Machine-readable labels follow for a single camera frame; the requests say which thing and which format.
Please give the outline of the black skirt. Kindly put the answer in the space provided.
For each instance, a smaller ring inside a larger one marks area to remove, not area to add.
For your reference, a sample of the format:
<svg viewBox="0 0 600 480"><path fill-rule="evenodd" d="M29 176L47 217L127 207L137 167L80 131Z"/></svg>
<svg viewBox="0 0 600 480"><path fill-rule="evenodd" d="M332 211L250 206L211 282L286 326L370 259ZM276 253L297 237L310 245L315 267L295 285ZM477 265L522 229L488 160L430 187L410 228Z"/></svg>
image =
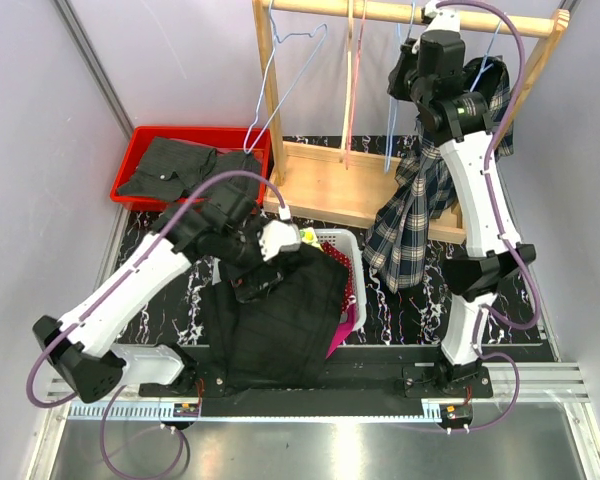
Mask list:
<svg viewBox="0 0 600 480"><path fill-rule="evenodd" d="M198 319L234 390L313 386L340 322L345 267L308 245L269 264L284 279L266 297L239 303L227 281L200 292Z"/></svg>

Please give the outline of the red polka dot skirt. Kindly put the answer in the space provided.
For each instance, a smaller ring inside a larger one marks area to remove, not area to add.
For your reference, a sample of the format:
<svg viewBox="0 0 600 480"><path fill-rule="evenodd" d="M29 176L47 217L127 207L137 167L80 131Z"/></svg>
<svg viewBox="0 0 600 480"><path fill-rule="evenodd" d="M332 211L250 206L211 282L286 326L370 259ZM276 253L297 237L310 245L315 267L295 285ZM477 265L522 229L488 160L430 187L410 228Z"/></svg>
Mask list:
<svg viewBox="0 0 600 480"><path fill-rule="evenodd" d="M343 294L341 305L341 314L346 318L349 317L349 311L356 303L356 295L353 286L353 267L351 260L329 242L321 242L321 249L329 257L338 262L341 266L347 269L347 284Z"/></svg>

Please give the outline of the magenta skirt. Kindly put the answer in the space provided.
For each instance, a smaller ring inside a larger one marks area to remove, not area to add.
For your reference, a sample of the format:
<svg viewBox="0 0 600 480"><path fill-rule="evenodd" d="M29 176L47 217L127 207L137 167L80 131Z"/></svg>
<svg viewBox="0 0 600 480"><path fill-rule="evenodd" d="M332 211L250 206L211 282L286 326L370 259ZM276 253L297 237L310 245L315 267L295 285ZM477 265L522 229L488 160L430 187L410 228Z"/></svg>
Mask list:
<svg viewBox="0 0 600 480"><path fill-rule="evenodd" d="M327 350L326 358L329 358L335 350L346 340L354 330L357 320L357 308L355 304L349 305L341 315L341 321L338 324L331 344Z"/></svg>

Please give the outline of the plaid skirt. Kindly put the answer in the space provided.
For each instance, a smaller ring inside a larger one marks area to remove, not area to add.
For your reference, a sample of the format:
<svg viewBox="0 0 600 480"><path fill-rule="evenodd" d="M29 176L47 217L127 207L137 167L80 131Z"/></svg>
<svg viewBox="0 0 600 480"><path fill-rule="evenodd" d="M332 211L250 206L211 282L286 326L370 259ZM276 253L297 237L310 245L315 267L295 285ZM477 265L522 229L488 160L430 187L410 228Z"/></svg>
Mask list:
<svg viewBox="0 0 600 480"><path fill-rule="evenodd" d="M479 76L475 90L487 100L495 130L510 103L510 76L501 56L489 56L486 72L479 75L481 64L474 58L464 66L465 86L472 87ZM451 174L419 116L415 125L413 144L396 169L398 188L377 212L362 252L391 293L421 283L430 220L438 219L457 200Z"/></svg>

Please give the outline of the blue hanger of black skirt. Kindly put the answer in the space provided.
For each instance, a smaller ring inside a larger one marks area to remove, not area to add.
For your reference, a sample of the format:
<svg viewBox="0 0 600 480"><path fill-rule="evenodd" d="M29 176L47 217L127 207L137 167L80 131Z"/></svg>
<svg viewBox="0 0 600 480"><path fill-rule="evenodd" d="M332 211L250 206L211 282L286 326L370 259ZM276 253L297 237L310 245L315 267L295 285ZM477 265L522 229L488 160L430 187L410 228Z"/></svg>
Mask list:
<svg viewBox="0 0 600 480"><path fill-rule="evenodd" d="M402 45L406 40L408 40L411 37L412 31L413 31L414 20L415 20L415 11L416 11L416 2L412 1L408 30L405 35L402 35L402 33L401 33L401 26L399 24L396 25L395 33L396 33L398 45ZM387 116L387 131L386 131L386 145L385 145L385 158L384 158L384 173L385 174L389 173L389 170L391 167L391 161L393 158L394 134L395 134L395 128L396 128L396 123L397 123L397 119L398 119L398 112L399 112L399 101L396 100L394 97L390 96L389 97L389 111L388 111L388 116Z"/></svg>

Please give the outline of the light blue wire hanger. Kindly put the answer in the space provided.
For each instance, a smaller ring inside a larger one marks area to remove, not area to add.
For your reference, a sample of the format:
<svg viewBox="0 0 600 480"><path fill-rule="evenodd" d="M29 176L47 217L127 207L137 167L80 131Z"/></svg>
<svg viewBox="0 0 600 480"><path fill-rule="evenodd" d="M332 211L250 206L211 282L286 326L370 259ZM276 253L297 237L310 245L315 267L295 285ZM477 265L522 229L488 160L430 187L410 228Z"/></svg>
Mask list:
<svg viewBox="0 0 600 480"><path fill-rule="evenodd" d="M278 27L275 22L273 16L273 10L276 7L275 1L270 1L267 9L261 8L259 10L267 12L267 21L268 28L270 32L266 35L266 38L271 43L271 49L268 54L265 55L265 66L262 72L262 84L260 87L258 101L256 103L255 111L254 111L254 120L251 125L247 129L247 133L244 137L243 141L243 151L245 154L250 154L256 144L260 141L261 137L264 135L264 131L268 130L270 132L271 140L274 140L274 128L279 123L279 115L278 112L281 109L281 106L285 103L287 97L291 94L293 89L296 87L299 80L305 74L306 70L309 68L311 63L314 60L316 54L321 50L322 45L326 37L328 36L328 26L325 23L321 23L317 25L312 31L290 31L286 33L284 36L281 36L278 32ZM309 39L315 39L318 37L317 43L311 54L308 56L306 62L302 66L302 68L298 71L295 78L291 82L287 91L281 96L277 95L277 80L275 76L275 55L279 50L279 47L287 42L291 38L295 37L306 37ZM254 128L260 121L260 109L264 101L271 101L271 104L267 106L269 116L266 122L263 124L260 133L253 139L250 140Z"/></svg>

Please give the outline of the pink wire hanger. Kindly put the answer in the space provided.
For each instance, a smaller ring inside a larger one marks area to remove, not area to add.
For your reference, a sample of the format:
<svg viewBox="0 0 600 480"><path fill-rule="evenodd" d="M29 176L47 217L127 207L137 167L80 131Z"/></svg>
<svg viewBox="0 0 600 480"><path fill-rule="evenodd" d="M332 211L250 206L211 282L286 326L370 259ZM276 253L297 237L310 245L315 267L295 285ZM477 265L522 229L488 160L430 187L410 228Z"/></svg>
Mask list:
<svg viewBox="0 0 600 480"><path fill-rule="evenodd" d="M351 100L351 114L350 114L350 130L347 138L346 152L343 158L345 169L349 169L350 165L350 155L351 155L351 147L352 147L352 137L353 137L353 126L355 122L355 113L356 113L356 100L357 100L357 88L359 82L359 70L361 63L361 53L362 53L362 40L364 35L365 21L367 17L368 10L368 2L364 1L362 3L362 14L360 17L360 28L358 32L357 42L356 42L356 55L353 59L353 82L352 82L352 100Z"/></svg>

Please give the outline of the wooden hanger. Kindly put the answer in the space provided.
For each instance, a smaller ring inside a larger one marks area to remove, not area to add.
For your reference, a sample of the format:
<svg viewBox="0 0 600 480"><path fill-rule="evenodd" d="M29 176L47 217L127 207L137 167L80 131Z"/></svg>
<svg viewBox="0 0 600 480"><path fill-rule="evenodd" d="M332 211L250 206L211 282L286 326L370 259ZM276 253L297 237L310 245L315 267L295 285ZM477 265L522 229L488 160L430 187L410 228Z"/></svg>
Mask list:
<svg viewBox="0 0 600 480"><path fill-rule="evenodd" d="M341 158L344 158L346 152L347 138L350 130L350 114L352 100L352 82L353 82L353 32L354 32L354 10L355 1L349 0L347 3L347 43L346 43L346 60L347 60L347 76L345 88L345 105L343 126L341 133L340 153Z"/></svg>

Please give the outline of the blue hanger of plaid skirt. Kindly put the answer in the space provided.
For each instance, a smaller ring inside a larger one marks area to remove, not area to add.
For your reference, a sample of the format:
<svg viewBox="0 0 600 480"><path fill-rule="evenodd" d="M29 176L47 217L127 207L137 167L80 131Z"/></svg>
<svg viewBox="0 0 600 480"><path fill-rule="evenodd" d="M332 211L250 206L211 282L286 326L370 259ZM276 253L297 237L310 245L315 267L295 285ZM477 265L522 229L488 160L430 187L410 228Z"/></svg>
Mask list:
<svg viewBox="0 0 600 480"><path fill-rule="evenodd" d="M483 55L483 57L481 59L481 63L480 63L479 69L478 69L477 74L476 74L476 76L475 76L475 78L474 78L474 80L473 80L473 82L471 84L471 87L469 89L470 92L474 92L476 90L476 88L477 88L477 86L478 86L478 84L479 84L479 82L480 82L481 77L483 76L483 74L492 67L492 64L489 62L488 58L489 58L489 56L491 54L491 50L493 48L495 39L496 39L496 37L498 36L498 34L500 32L502 24L503 24L503 21L499 20L499 22L498 22L498 24L497 24L497 26L495 28L495 31L492 34L491 40L489 42L489 45L488 45L488 47L487 47L487 49L486 49L486 51L485 51L485 53L484 53L484 55Z"/></svg>

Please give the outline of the lemon print skirt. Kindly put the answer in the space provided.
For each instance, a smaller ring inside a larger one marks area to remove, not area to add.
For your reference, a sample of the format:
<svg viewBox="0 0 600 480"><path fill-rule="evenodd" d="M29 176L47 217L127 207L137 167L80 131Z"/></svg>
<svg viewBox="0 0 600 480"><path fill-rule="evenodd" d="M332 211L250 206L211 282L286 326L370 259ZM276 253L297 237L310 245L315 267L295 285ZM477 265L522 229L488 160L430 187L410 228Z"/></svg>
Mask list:
<svg viewBox="0 0 600 480"><path fill-rule="evenodd" d="M303 228L300 230L300 237L303 243L314 246L315 248L321 248L320 241L313 228Z"/></svg>

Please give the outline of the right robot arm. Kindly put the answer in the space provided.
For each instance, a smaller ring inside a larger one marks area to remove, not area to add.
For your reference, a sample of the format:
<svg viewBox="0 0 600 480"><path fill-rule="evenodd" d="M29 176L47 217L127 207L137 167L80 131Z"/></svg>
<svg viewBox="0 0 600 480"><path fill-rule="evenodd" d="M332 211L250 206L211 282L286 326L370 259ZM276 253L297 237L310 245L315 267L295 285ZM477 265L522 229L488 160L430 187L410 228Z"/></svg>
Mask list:
<svg viewBox="0 0 600 480"><path fill-rule="evenodd" d="M489 144L494 122L489 102L470 86L465 43L457 31L429 29L409 39L389 75L389 93L414 103L454 183L465 220L466 252L446 261L443 278L452 293L440 355L427 380L446 396L463 394L481 377L479 343L484 315L499 283L536 257L523 244L506 209Z"/></svg>

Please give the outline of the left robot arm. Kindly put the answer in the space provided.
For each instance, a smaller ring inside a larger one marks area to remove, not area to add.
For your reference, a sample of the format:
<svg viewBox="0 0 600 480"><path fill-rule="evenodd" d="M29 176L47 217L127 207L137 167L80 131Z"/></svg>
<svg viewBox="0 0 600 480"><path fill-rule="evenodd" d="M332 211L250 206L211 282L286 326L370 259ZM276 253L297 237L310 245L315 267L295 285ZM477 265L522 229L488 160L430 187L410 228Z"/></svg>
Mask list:
<svg viewBox="0 0 600 480"><path fill-rule="evenodd" d="M241 231L256 206L229 182L243 174L233 170L204 181L163 213L138 249L85 301L58 319L44 315L36 321L33 333L42 353L26 381L32 404L48 405L33 392L44 362L68 384L70 396L85 404L129 385L161 385L176 396L195 390L197 362L180 347L120 346L116 338L157 293L205 256L251 271L300 247L286 204L280 204L278 219L254 234Z"/></svg>

